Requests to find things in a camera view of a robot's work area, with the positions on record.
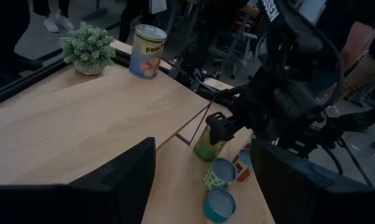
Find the metal frame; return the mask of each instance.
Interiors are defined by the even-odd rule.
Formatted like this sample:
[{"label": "metal frame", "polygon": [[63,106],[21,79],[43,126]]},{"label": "metal frame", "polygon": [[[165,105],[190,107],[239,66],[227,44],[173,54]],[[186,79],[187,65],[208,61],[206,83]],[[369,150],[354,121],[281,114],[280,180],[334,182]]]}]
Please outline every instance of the metal frame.
[{"label": "metal frame", "polygon": [[[191,4],[193,6],[192,18],[191,18],[191,21],[188,24],[188,28],[187,28],[187,31],[186,31],[186,34],[185,34],[185,38],[183,40],[182,48],[176,54],[176,58],[178,58],[178,57],[184,57],[182,55],[183,55],[183,53],[185,51],[186,46],[191,42],[191,37],[192,37],[192,34],[193,34],[193,29],[194,29],[195,24],[196,24],[196,22],[198,20],[198,14],[202,10],[205,2],[206,2],[205,0],[202,0],[198,4],[189,3],[189,4]],[[180,60],[177,60],[175,62],[175,65],[179,66],[180,65]]]},{"label": "metal frame", "polygon": [[170,7],[171,7],[170,17],[169,17],[169,20],[168,20],[167,29],[165,30],[165,32],[168,35],[169,35],[170,31],[172,30],[172,27],[174,25],[175,18],[176,18],[176,12],[177,12],[177,9],[179,7],[179,2],[176,1],[176,0],[170,0],[169,3],[170,3]]},{"label": "metal frame", "polygon": [[248,23],[248,20],[249,20],[249,17],[251,15],[249,13],[247,13],[245,16],[244,16],[244,20],[242,21],[239,29],[238,29],[238,32],[236,34],[236,36],[234,37],[231,45],[230,45],[230,48],[226,54],[226,56],[224,57],[223,59],[223,62],[221,64],[221,67],[220,67],[220,73],[221,75],[225,72],[225,67],[226,67],[226,64],[230,61],[230,59],[232,58],[233,54],[234,54],[234,50],[238,44],[238,41],[240,40],[241,38],[241,35],[243,34],[244,30],[245,30],[245,26],[246,24]]},{"label": "metal frame", "polygon": [[[130,54],[127,54],[125,52],[116,50],[116,57],[113,58],[114,63],[116,63],[118,65],[121,65],[123,67],[128,67],[130,61],[131,61],[131,55]],[[62,68],[65,68],[66,66],[68,66],[68,65],[61,58],[60,60],[57,60],[56,62],[51,63],[50,65],[48,65],[44,68],[41,68],[40,70],[38,70],[34,73],[31,73],[30,75],[22,77],[21,79],[19,79],[16,82],[10,83],[7,86],[2,87],[0,89],[0,103],[10,99],[11,97],[17,95],[18,93],[22,92],[23,90],[27,89],[28,87],[38,83],[39,81],[43,80],[44,78],[47,78],[48,76],[50,76],[51,74],[61,70]],[[162,72],[164,72],[165,74],[169,73],[169,70],[166,69],[166,68],[160,67],[160,70]],[[196,136],[196,134],[198,132],[198,129],[200,128],[204,118],[206,117],[206,114],[208,113],[212,102],[213,102],[213,100],[208,104],[208,106],[206,106],[206,108],[204,108],[204,110],[205,110],[204,115],[203,115],[203,117],[200,121],[200,124],[197,126],[191,140],[187,140],[186,138],[184,138],[179,133],[176,134],[176,137],[178,137],[185,144],[190,145],[192,143],[194,137]]]}]

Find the potted plant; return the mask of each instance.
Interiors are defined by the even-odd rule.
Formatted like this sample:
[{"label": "potted plant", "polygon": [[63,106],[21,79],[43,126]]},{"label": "potted plant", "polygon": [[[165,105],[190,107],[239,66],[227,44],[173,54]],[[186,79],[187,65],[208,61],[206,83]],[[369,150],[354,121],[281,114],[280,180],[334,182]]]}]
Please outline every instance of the potted plant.
[{"label": "potted plant", "polygon": [[73,63],[75,69],[85,75],[98,75],[111,65],[115,49],[110,46],[113,41],[107,31],[86,23],[81,28],[69,32],[69,37],[60,38],[59,44],[64,51],[64,61]]}]

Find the can label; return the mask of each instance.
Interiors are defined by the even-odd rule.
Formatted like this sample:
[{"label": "can label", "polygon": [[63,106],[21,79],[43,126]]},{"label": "can label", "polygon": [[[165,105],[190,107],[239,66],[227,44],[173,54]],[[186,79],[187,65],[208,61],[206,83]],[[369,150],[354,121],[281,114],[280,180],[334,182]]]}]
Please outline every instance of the can label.
[{"label": "can label", "polygon": [[212,146],[210,143],[210,127],[206,126],[194,146],[194,152],[202,161],[213,162],[218,157],[225,144],[226,142],[220,141]]},{"label": "can label", "polygon": [[132,72],[143,77],[154,77],[161,63],[165,40],[150,40],[135,32],[131,63]]},{"label": "can label", "polygon": [[241,161],[239,154],[233,159],[232,163],[237,168],[238,181],[245,182],[252,176],[252,170]]}]

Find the metal stand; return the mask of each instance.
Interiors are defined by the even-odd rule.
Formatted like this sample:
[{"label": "metal stand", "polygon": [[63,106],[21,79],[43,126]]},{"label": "metal stand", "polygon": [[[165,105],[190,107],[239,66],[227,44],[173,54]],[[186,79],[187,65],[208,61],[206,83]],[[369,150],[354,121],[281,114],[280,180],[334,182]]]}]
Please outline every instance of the metal stand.
[{"label": "metal stand", "polygon": [[234,50],[235,50],[235,48],[238,44],[238,41],[241,38],[241,35],[243,34],[243,32],[245,30],[245,26],[248,23],[248,19],[249,19],[250,16],[251,15],[249,13],[247,13],[244,17],[243,22],[241,23],[241,26],[239,27],[238,32],[237,32],[236,36],[234,37],[233,42],[231,43],[230,48],[229,48],[225,58],[223,59],[223,62],[222,62],[221,68],[220,68],[221,74],[224,73],[226,64],[229,62],[230,58],[232,58]]},{"label": "metal stand", "polygon": [[201,126],[201,124],[202,124],[202,121],[204,120],[204,118],[206,118],[206,114],[207,114],[208,111],[210,110],[210,107],[211,107],[212,103],[213,103],[213,100],[211,101],[211,103],[210,103],[208,106],[206,106],[205,113],[204,113],[204,115],[202,116],[201,121],[200,121],[200,123],[198,124],[196,130],[194,131],[194,134],[193,134],[193,137],[191,138],[191,140],[187,140],[185,137],[183,137],[183,136],[182,136],[181,134],[179,134],[179,133],[176,134],[176,137],[178,137],[180,140],[182,140],[182,142],[184,142],[186,145],[189,146],[189,145],[192,143],[192,141],[193,141],[195,135],[197,134],[198,129],[200,128],[200,126]]},{"label": "metal stand", "polygon": [[168,35],[170,31],[172,30],[172,26],[174,25],[178,4],[179,3],[176,0],[170,1],[170,7],[172,8],[172,11],[170,13],[170,18],[168,21],[167,29],[165,31]]},{"label": "metal stand", "polygon": [[103,16],[107,13],[108,8],[100,8],[100,0],[96,0],[96,12],[92,12],[91,14],[88,14],[81,19],[84,21],[89,21],[92,19],[95,19],[97,17]]},{"label": "metal stand", "polygon": [[188,25],[188,29],[187,29],[187,33],[186,33],[186,36],[185,36],[185,39],[183,41],[183,45],[182,45],[182,49],[180,51],[180,53],[183,52],[184,48],[187,46],[187,44],[190,42],[190,38],[192,36],[192,33],[193,33],[193,29],[194,29],[194,26],[198,20],[198,13],[202,10],[202,7],[204,5],[204,2],[205,1],[200,1],[200,3],[196,4],[195,5],[195,9],[194,9],[194,12],[193,12],[193,16],[192,16],[192,19]]}]

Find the wooden table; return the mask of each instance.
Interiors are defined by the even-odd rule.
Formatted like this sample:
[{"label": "wooden table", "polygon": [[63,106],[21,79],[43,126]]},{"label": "wooden table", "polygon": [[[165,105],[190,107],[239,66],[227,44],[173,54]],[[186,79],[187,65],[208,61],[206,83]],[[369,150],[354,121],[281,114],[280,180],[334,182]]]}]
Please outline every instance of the wooden table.
[{"label": "wooden table", "polygon": [[[0,184],[67,184],[146,137],[160,147],[208,105],[162,72],[143,80],[113,65],[83,83],[62,72],[0,109]],[[80,84],[43,94],[68,78]]]},{"label": "wooden table", "polygon": [[[218,89],[231,88],[213,79],[208,79],[205,83]],[[230,115],[226,108],[217,104],[212,104],[208,115],[218,111]],[[192,137],[201,116],[203,114],[183,128],[180,134]],[[202,178],[211,164],[202,162],[193,153],[193,147],[204,127],[205,124],[200,126],[190,146],[173,137],[157,152],[155,179],[142,223],[212,223],[202,211],[203,200],[208,195]],[[233,159],[251,133],[251,130],[245,128],[237,132],[235,138],[226,143],[220,156]],[[226,223],[274,223],[255,177],[245,183],[237,182],[229,189],[236,199],[237,211]]]},{"label": "wooden table", "polygon": [[[118,40],[115,40],[111,43],[111,46],[117,50],[125,52],[127,54],[132,53],[132,46],[122,43]],[[170,70],[172,67],[161,60],[160,66]],[[66,67],[61,69],[51,76],[45,78],[44,80],[36,83],[35,85],[29,87],[28,89],[22,91],[21,93],[13,96],[12,98],[6,100],[5,102],[0,104],[0,108],[5,106],[13,105],[16,102],[27,101],[36,98],[37,96],[46,95],[49,93],[53,93],[55,91],[59,91],[71,86],[75,86],[77,84],[81,84],[84,82],[88,82],[90,80],[94,80],[105,75],[113,74],[114,71],[110,71],[111,68],[106,68],[105,72],[101,75],[97,76],[86,76],[77,72],[75,69],[70,69],[70,67]]]},{"label": "wooden table", "polygon": [[[124,52],[131,51],[131,46],[124,43],[114,42],[112,46]],[[87,134],[87,130],[90,129],[103,129],[103,122],[99,123],[97,120],[101,117],[100,112],[103,111],[99,111],[99,105],[96,103],[92,103],[91,105],[85,104],[86,107],[84,108],[86,110],[76,110],[76,108],[82,108],[82,102],[80,102],[79,99],[89,98],[98,91],[98,85],[95,85],[98,84],[97,82],[113,86],[112,88],[108,88],[108,94],[122,93],[119,95],[119,98],[112,98],[114,101],[121,100],[121,98],[125,97],[147,100],[147,98],[145,99],[144,97],[148,94],[140,93],[139,96],[141,97],[139,97],[128,93],[128,91],[136,92],[133,88],[128,91],[122,91],[122,89],[118,87],[114,88],[115,81],[123,80],[124,78],[128,78],[128,80],[134,78],[129,74],[120,76],[119,70],[123,70],[123,73],[126,73],[126,68],[116,66],[106,68],[104,73],[99,77],[86,77],[76,72],[72,67],[67,67],[0,104],[0,108],[2,108],[0,109],[0,184],[67,183],[89,172],[89,170],[100,166],[102,163],[109,160],[113,154],[120,154],[125,149],[129,149],[129,145],[133,144],[132,142],[141,140],[129,138],[118,139],[119,135],[116,133],[122,130],[119,128],[121,127],[119,125],[121,122],[117,122],[114,125],[107,126],[109,128],[105,131],[100,133],[97,131],[96,133],[98,134],[95,137],[88,138],[86,141],[80,141],[81,144],[78,148],[67,147],[64,153],[60,153],[57,156],[53,154],[53,151],[59,152],[58,149],[60,147],[68,144],[67,142],[56,141],[56,139],[59,138],[59,134],[62,134],[62,136],[69,141],[74,141],[76,135],[80,135],[80,133],[65,130],[65,132],[69,134],[67,136],[66,133],[59,132],[58,127],[64,124],[59,124],[58,121],[62,120],[61,116],[53,112],[51,113],[51,110],[61,113],[73,111],[72,113],[75,115],[83,115],[89,111],[89,113],[97,114],[97,117],[91,116],[92,120],[85,119],[87,123],[82,125],[85,125],[86,130],[81,129],[81,126],[79,126],[81,128],[78,128],[78,130]],[[188,102],[186,102],[186,98],[184,98],[182,101],[179,101],[182,103],[178,104],[183,110],[200,111],[207,104],[206,101],[203,102],[201,99],[196,99],[195,96],[190,95],[190,90],[176,85],[173,80],[170,80],[162,73],[156,80],[163,82],[161,86],[163,86],[164,89],[168,88],[170,94],[175,93],[173,88],[176,88],[180,90],[181,94],[188,95],[188,98],[194,98],[194,101],[197,101],[197,105],[199,105],[194,109],[186,108],[185,104]],[[205,83],[218,89],[231,88],[231,86],[213,79],[208,79]],[[78,94],[80,90],[83,90],[86,95]],[[100,96],[95,98],[95,100],[105,108],[114,106],[113,104],[105,103],[103,101],[104,98]],[[31,108],[30,105],[32,105],[32,102],[37,101],[42,102],[42,104]],[[129,102],[132,103],[128,105],[129,107],[136,105],[133,101]],[[165,119],[169,114],[175,114],[177,110],[181,109],[168,105],[167,102],[169,101],[165,99],[163,104],[159,106],[151,105],[152,108],[149,108],[149,111],[162,114],[161,119]],[[211,106],[208,114],[217,111],[222,111],[224,114],[229,115],[229,111],[226,108],[216,104]],[[111,117],[117,117],[117,119],[121,120],[121,117],[125,114],[125,112],[123,114],[114,112],[111,113]],[[150,119],[150,116],[147,116],[147,114],[149,113],[139,110],[137,114],[129,116],[129,118],[132,119],[122,119],[125,121],[122,125],[124,126],[126,124],[129,127],[135,122],[140,122],[141,119]],[[180,116],[185,117],[185,115],[186,112],[182,111],[175,121],[178,121]],[[6,121],[2,120],[8,116],[10,116],[11,119]],[[190,139],[202,116],[203,112],[186,125],[180,131],[180,134]],[[30,119],[35,121],[39,119],[42,123],[36,121],[32,123],[32,126],[25,126],[25,123],[31,123],[31,121],[29,121]],[[70,124],[66,125],[70,129],[76,126],[76,122],[78,122],[78,124],[81,123],[80,121],[71,119],[62,122],[69,122]],[[52,129],[51,132],[53,134],[42,134],[41,131],[45,131],[48,127]],[[205,124],[200,126],[198,134],[190,146],[176,137],[166,139],[166,136],[169,134],[154,134],[158,146],[156,172],[143,223],[211,223],[205,218],[202,212],[202,202],[208,193],[203,186],[202,177],[210,164],[200,161],[192,152],[192,148],[204,127]],[[125,133],[134,134],[136,131],[137,130],[131,130]],[[225,145],[220,156],[229,159],[234,157],[251,133],[252,132],[247,129],[240,130],[236,133],[235,138]],[[34,149],[25,147],[26,144],[30,144],[28,143],[29,141],[39,142],[39,146],[45,149],[44,154],[40,151],[34,151]],[[22,156],[23,152],[28,150],[31,151],[29,155],[32,157]],[[37,158],[49,158],[49,160],[45,163],[39,163]],[[71,160],[73,160],[72,162],[77,162],[75,167],[64,167],[65,164],[74,164]],[[81,166],[80,161],[92,163]],[[74,170],[74,172],[69,172],[67,175],[59,175],[59,171],[60,173],[65,173],[66,170]],[[234,217],[230,218],[227,223],[274,223],[256,178],[252,177],[246,183],[235,183],[230,187],[230,191],[236,199],[237,211]]]}]

